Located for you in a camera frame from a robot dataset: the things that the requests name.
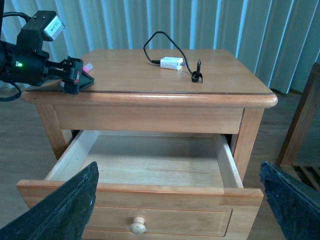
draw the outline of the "wooden chair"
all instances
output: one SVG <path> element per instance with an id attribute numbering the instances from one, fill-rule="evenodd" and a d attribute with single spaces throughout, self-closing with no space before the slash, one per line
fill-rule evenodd
<path id="1" fill-rule="evenodd" d="M 308 130 L 320 105 L 320 64 L 315 63 L 311 69 L 302 97 L 286 134 L 276 166 L 293 167 L 301 180 L 310 187 L 320 191 L 320 169 L 312 166 L 294 166 L 298 153 L 306 139 Z"/>

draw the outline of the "curtain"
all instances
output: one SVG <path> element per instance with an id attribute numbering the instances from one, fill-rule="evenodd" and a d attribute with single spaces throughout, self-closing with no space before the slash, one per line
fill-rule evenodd
<path id="1" fill-rule="evenodd" d="M 142 49 L 164 31 L 182 49 L 227 49 L 269 88 L 288 93 L 303 91 L 320 60 L 319 0 L 5 0 L 4 12 L 38 10 L 56 11 L 66 26 L 43 44 L 56 62 L 93 49 Z M 1 40 L 15 44 L 24 24 L 6 17 Z M 149 47 L 173 48 L 163 36 Z"/>

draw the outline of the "power adapter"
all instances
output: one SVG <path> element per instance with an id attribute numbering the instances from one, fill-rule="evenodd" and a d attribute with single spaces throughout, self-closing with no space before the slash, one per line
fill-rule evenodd
<path id="1" fill-rule="evenodd" d="M 179 70 L 185 65 L 183 62 L 182 57 L 166 56 L 160 60 L 160 67 L 162 69 Z"/>

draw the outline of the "drawer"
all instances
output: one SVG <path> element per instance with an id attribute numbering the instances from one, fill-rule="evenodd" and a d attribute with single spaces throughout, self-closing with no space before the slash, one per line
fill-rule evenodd
<path id="1" fill-rule="evenodd" d="M 87 239 L 245 240 L 263 199 L 243 188 L 221 134 L 84 130 L 45 180 L 17 187 L 31 208 L 93 161 L 99 181 Z M 137 217 L 143 234 L 130 230 Z"/>

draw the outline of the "cable plug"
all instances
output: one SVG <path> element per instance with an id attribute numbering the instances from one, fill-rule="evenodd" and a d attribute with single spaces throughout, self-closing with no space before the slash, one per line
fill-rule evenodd
<path id="1" fill-rule="evenodd" d="M 201 78 L 201 83 L 204 82 L 204 80 L 202 78 L 202 74 L 200 73 L 200 68 L 201 68 L 201 61 L 199 60 L 196 65 L 196 71 L 194 71 L 191 75 L 191 80 L 194 83 L 197 83 L 199 81 L 199 78 Z"/>

